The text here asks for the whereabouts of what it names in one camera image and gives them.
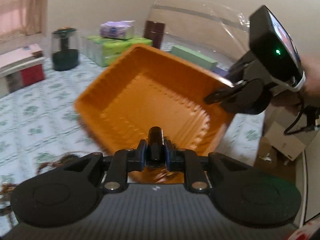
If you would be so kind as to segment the person right hand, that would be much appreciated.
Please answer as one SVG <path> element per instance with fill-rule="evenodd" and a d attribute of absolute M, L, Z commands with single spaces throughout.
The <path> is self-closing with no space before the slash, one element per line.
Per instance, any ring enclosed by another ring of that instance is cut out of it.
<path fill-rule="evenodd" d="M 302 54 L 301 64 L 305 72 L 303 92 L 309 98 L 319 98 L 320 63 L 319 55 Z"/>

